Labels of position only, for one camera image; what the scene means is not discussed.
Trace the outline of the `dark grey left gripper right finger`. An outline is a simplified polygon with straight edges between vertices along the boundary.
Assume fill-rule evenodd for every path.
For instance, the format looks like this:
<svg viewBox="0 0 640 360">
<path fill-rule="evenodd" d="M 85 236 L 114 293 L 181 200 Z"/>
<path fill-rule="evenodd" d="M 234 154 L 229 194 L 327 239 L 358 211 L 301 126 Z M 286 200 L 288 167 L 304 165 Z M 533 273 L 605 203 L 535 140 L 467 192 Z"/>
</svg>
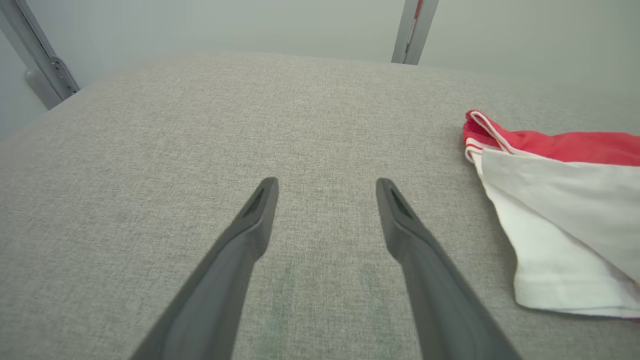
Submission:
<svg viewBox="0 0 640 360">
<path fill-rule="evenodd" d="M 375 194 L 386 248 L 400 264 L 425 360 L 519 360 L 441 244 L 398 187 L 378 178 Z"/>
</svg>

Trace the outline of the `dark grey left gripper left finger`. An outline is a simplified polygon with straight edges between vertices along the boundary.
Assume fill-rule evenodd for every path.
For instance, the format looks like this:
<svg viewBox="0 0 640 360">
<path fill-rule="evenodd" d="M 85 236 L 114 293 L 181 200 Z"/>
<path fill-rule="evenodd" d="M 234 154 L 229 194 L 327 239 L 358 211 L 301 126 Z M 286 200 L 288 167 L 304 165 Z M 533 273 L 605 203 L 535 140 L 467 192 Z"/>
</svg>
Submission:
<svg viewBox="0 0 640 360">
<path fill-rule="evenodd" d="M 133 360 L 229 360 L 254 265 L 270 241 L 279 183 L 264 178 L 190 274 Z"/>
</svg>

